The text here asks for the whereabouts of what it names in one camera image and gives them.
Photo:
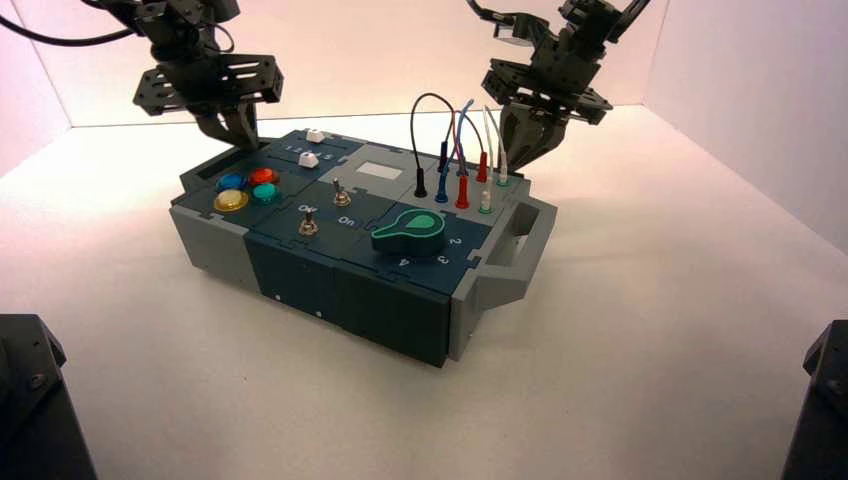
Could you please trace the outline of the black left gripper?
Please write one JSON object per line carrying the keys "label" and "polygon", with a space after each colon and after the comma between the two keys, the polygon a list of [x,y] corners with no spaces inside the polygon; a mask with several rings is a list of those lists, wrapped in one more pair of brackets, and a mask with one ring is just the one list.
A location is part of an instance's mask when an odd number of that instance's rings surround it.
{"label": "black left gripper", "polygon": [[[193,112],[207,137],[240,149],[258,149],[254,103],[277,103],[284,77],[272,55],[235,54],[215,38],[214,23],[189,25],[170,42],[152,42],[156,66],[145,71],[133,102],[151,116]],[[216,112],[225,109],[225,125]]]}

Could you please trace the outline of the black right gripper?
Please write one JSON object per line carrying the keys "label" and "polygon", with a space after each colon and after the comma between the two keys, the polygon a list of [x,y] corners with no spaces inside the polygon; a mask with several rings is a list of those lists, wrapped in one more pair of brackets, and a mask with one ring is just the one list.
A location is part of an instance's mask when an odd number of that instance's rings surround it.
{"label": "black right gripper", "polygon": [[[563,141],[565,123],[559,116],[596,125],[612,109],[590,83],[600,69],[613,23],[571,19],[558,34],[543,19],[493,23],[495,37],[533,48],[527,64],[493,59],[482,83],[496,103],[505,106],[500,127],[507,169],[518,171]],[[530,112],[528,106],[554,116]]]}

